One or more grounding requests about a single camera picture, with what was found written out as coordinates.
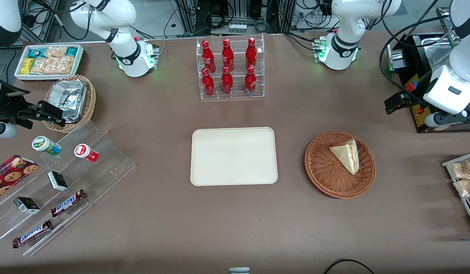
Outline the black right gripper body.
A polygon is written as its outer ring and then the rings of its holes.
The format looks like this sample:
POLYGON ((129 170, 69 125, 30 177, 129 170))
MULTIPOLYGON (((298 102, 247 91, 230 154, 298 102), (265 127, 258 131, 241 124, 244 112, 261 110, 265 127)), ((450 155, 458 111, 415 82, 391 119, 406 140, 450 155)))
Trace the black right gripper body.
POLYGON ((29 93, 30 91, 17 88, 0 79, 0 121, 6 123, 19 111, 26 109, 29 103, 23 96, 29 93))

